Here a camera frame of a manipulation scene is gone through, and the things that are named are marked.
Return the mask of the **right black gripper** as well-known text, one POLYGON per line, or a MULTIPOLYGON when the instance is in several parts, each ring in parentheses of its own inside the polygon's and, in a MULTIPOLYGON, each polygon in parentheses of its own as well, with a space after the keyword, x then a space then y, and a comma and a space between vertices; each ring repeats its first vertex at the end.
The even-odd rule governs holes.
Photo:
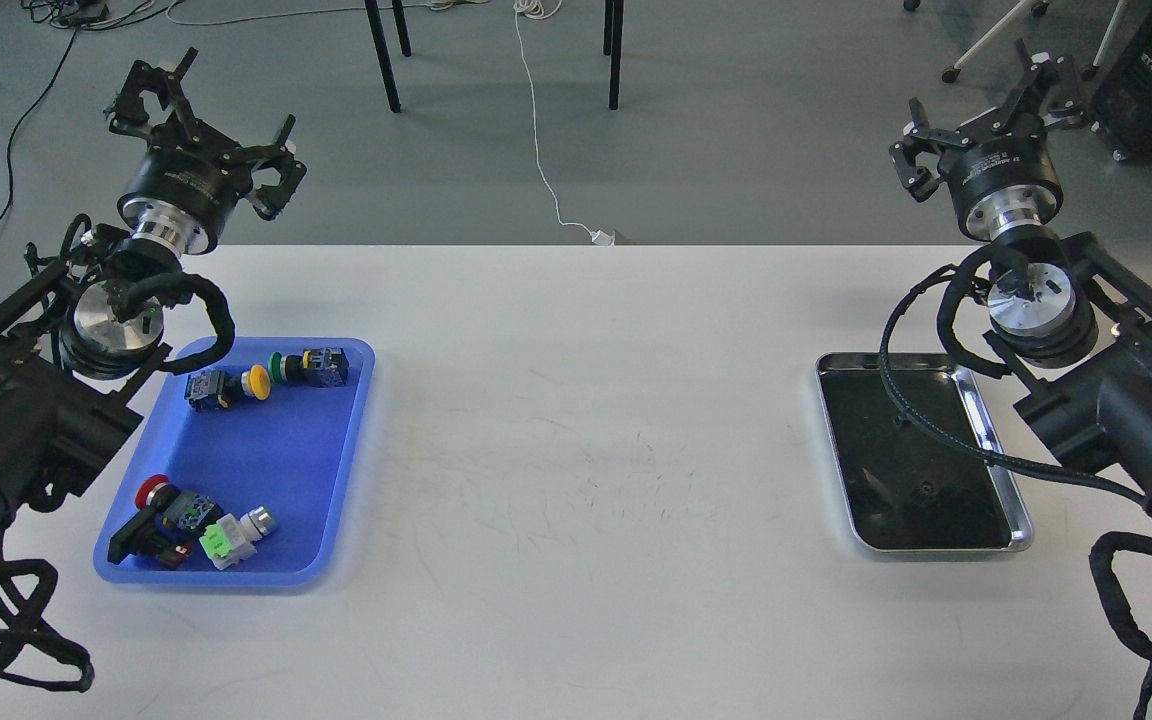
POLYGON ((1070 53, 1030 53, 1021 40, 1014 47, 1024 73, 1005 103, 996 106, 996 135, 990 129, 977 131, 975 118, 954 131, 934 128, 925 106, 918 97, 911 97, 911 122, 900 141, 890 145, 890 160, 905 192, 924 202, 946 184, 958 223, 973 222, 980 200, 1016 187, 1029 188, 1030 199, 1037 200, 1039 220, 1051 222, 1062 206, 1062 188, 1051 161, 1047 135, 1028 131, 1089 124, 1076 59, 1070 53))

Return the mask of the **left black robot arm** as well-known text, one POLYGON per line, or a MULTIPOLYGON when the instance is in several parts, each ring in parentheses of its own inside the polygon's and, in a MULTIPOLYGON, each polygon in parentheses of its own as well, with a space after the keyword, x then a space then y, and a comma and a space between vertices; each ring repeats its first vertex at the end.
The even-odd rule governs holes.
POLYGON ((132 65, 105 111, 111 132, 146 152, 116 200, 122 225, 71 220, 45 258, 26 249, 26 283, 0 302, 0 679, 51 692, 93 682, 86 647, 44 619, 58 570, 3 559, 20 507, 54 511, 99 478, 141 425, 131 397, 156 372, 184 376, 223 359, 236 323, 223 291, 184 272, 184 255, 215 250, 238 200, 273 220, 306 167, 291 145, 244 146, 200 118, 174 67, 132 65))

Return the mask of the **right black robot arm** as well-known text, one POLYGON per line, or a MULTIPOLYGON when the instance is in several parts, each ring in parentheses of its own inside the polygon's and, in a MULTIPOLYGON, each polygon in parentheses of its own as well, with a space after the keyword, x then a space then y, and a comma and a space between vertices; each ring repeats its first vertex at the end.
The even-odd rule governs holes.
MULTIPOLYGON (((901 418, 937 442, 1025 477, 1128 498, 1152 521, 1152 287, 1091 232, 1052 232, 1062 188, 1047 132, 1085 123, 1082 81, 1070 55, 1029 53, 1024 41, 1016 50, 1023 73, 1005 101, 941 129, 914 99, 910 123, 890 145, 905 191, 923 202, 946 187, 957 228, 979 247, 934 270, 892 310, 879 378, 901 418), (937 285, 945 287, 935 314, 945 353, 975 373, 1024 384, 1015 409, 1053 464, 968 444, 897 387, 892 333, 937 285)), ((1134 710, 1143 719, 1152 702, 1152 536, 1107 533, 1089 564, 1112 632, 1149 662, 1134 710)))

